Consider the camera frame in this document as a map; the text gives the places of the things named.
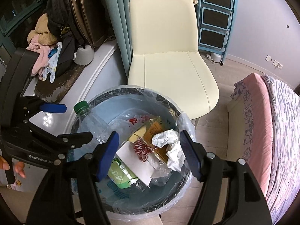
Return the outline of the left hand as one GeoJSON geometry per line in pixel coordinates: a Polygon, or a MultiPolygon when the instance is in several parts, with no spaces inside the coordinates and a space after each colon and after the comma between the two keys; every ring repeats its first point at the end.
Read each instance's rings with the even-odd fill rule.
{"type": "MultiPolygon", "coordinates": [[[[25,164],[22,161],[15,163],[14,170],[17,174],[19,174],[22,178],[26,178],[26,174],[24,172],[25,164]]],[[[0,169],[1,170],[10,170],[10,165],[8,162],[0,156],[0,169]]]]}

